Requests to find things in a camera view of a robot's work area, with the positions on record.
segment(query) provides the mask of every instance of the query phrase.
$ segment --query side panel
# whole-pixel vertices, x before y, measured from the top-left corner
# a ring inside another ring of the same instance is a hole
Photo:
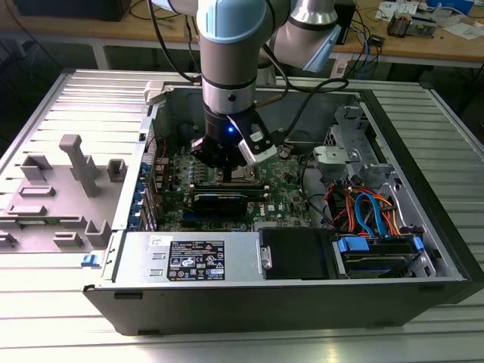
[[[459,303],[484,287],[484,271],[482,271],[479,263],[474,259],[469,247],[440,203],[436,193],[425,179],[424,174],[419,169],[374,93],[362,92],[361,95],[378,129],[384,135],[387,147],[391,150],[397,164],[404,172],[417,200],[451,255],[454,264],[459,272],[469,282],[472,282],[472,284],[467,285],[465,290],[462,290],[457,296],[453,296],[447,301],[447,303]]]
[[[164,335],[400,326],[461,288],[446,283],[84,294],[119,333]]]

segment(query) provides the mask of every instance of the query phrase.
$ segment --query sticker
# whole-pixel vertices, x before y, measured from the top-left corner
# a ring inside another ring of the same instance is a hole
[[[224,241],[171,240],[168,279],[170,281],[225,280]]]
[[[169,246],[173,236],[150,236],[150,246]]]

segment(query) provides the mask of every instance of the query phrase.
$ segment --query workbench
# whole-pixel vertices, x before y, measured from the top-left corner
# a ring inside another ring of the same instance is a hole
[[[358,0],[364,23],[371,32],[386,38],[379,62],[402,64],[426,64],[444,67],[480,67],[484,62],[484,37],[465,40],[445,30],[437,29],[433,38],[406,37],[403,39],[390,37],[386,34],[384,20],[375,21],[376,8],[380,0]],[[99,69],[109,69],[109,59],[106,53],[108,46],[122,46],[134,48],[159,48],[153,25],[148,20],[137,19],[127,14],[120,22],[111,23],[99,20],[59,19],[48,17],[21,17],[17,9],[11,4],[18,20],[40,42],[59,42],[90,45],[94,52]],[[147,17],[147,9],[143,4],[135,8],[135,13]],[[172,13],[158,11],[159,17]],[[471,17],[484,17],[484,9],[474,7]],[[184,36],[184,17],[174,17],[171,22],[160,21],[163,38],[168,48],[188,49]],[[0,35],[1,39],[31,40],[7,12],[4,2],[0,2]],[[349,32],[345,45],[337,45],[331,58],[337,62],[332,76],[339,76],[348,62],[356,59],[362,47],[356,38],[356,33]],[[196,42],[193,49],[198,49]]]
[[[58,144],[78,133],[96,165],[128,164],[147,108],[148,81],[176,74],[77,70],[61,74],[0,159],[0,210],[18,187],[29,154],[68,163]],[[291,79],[314,86],[320,79]],[[484,268],[484,148],[437,93],[417,83],[351,81],[372,91],[440,202]],[[101,271],[84,253],[0,254],[2,361],[107,360],[417,362],[484,359],[484,292],[439,306],[403,327],[246,334],[124,337],[82,295]]]

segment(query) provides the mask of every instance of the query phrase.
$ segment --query robotic arm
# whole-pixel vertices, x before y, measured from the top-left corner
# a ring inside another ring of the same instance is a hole
[[[275,155],[254,104],[260,49],[267,43],[282,63],[318,72],[341,30],[334,0],[152,1],[197,16],[206,134],[192,154],[227,180],[234,167]]]

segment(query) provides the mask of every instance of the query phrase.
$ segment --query metal table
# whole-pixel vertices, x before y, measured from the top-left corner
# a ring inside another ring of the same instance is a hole
[[[97,165],[116,155],[129,162],[135,130],[145,115],[144,87],[160,78],[159,73],[91,70],[61,75],[0,160],[0,209],[23,177],[18,166],[27,154],[41,151],[62,162],[57,145],[64,132],[79,132]],[[482,145],[432,90],[416,83],[355,82],[377,96],[484,268]],[[0,254],[2,361],[484,360],[484,292],[457,306],[431,309],[404,327],[124,337],[80,293],[83,283],[99,273],[81,269],[83,256]]]

